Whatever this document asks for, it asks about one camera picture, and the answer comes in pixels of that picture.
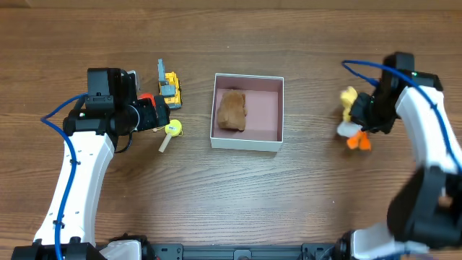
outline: yellow lollipop toy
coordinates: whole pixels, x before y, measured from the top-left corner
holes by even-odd
[[[183,135],[183,127],[181,126],[180,121],[173,119],[170,123],[165,126],[165,133],[167,136],[164,138],[164,141],[160,145],[159,152],[164,152],[165,148],[168,145],[168,142],[172,139],[172,137],[182,136]]]

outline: blue cable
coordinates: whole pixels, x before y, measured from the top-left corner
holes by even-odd
[[[451,148],[451,145],[450,145],[450,141],[449,141],[449,135],[448,135],[448,130],[446,129],[446,125],[445,125],[445,122],[443,120],[443,116],[441,116],[441,113],[438,111],[438,109],[436,109],[437,107],[437,104],[434,104],[432,102],[432,100],[430,99],[430,97],[427,95],[427,93],[425,93],[425,91],[414,81],[412,80],[410,77],[408,77],[407,75],[401,73],[399,70],[397,69],[394,69],[394,68],[391,68],[389,66],[385,66],[385,65],[382,65],[382,64],[376,64],[375,62],[370,62],[370,61],[352,61],[352,60],[345,60],[345,61],[342,61],[341,63],[343,65],[343,67],[345,67],[346,69],[348,69],[348,71],[350,71],[351,73],[353,73],[353,75],[357,76],[357,77],[360,77],[366,81],[368,81],[372,86],[374,87],[378,87],[378,84],[376,84],[376,82],[378,82],[377,80],[375,79],[372,79],[374,82],[371,83],[371,78],[368,78],[366,76],[363,76],[357,72],[355,72],[353,69],[351,69],[350,67],[347,66],[347,64],[358,64],[358,65],[365,65],[365,66],[371,66],[371,67],[375,67],[375,68],[379,68],[379,69],[382,69],[382,70],[385,70],[387,72],[390,72],[392,74],[394,74],[395,76],[399,77],[400,79],[404,80],[405,82],[407,82],[410,86],[414,87],[417,92],[430,104],[430,107],[431,109],[433,109],[433,111],[435,112],[435,115],[436,115],[436,118],[438,119],[438,123],[440,125],[440,128],[441,128],[441,134],[443,135],[443,140],[444,140],[444,143],[445,143],[445,146],[446,146],[446,150],[448,151],[448,154],[449,156],[451,157],[451,159],[453,159],[454,163],[456,164],[457,166],[457,169],[458,169],[458,173],[459,174],[462,174],[462,166],[461,164],[459,163],[459,161],[457,160],[456,158],[456,155],[454,154],[454,151],[453,149]]]
[[[79,98],[83,98],[86,95],[88,95],[88,93],[83,93],[81,95],[77,95],[71,98],[70,100],[67,100],[66,102],[62,103],[59,107],[57,107],[57,109],[55,109],[53,112],[49,113],[48,115],[40,119],[42,123],[46,124],[47,126],[57,131],[64,138],[64,141],[66,142],[67,146],[69,147],[69,150],[71,151],[71,158],[72,158],[71,174],[69,175],[69,180],[67,181],[66,189],[64,190],[63,199],[61,200],[61,204],[59,205],[58,216],[56,217],[56,224],[55,224],[55,252],[56,252],[56,258],[58,260],[63,259],[63,253],[61,252],[61,224],[62,224],[61,221],[63,221],[64,207],[66,206],[67,197],[69,196],[69,192],[71,191],[72,181],[74,180],[75,171],[77,168],[77,156],[75,154],[74,146],[72,145],[72,142],[70,138],[66,135],[66,133],[64,133],[64,131],[61,130],[59,127],[57,127],[57,125],[55,125],[54,123],[51,123],[47,119],[54,116],[56,113],[58,113],[63,107],[68,105],[70,102],[77,100]]]

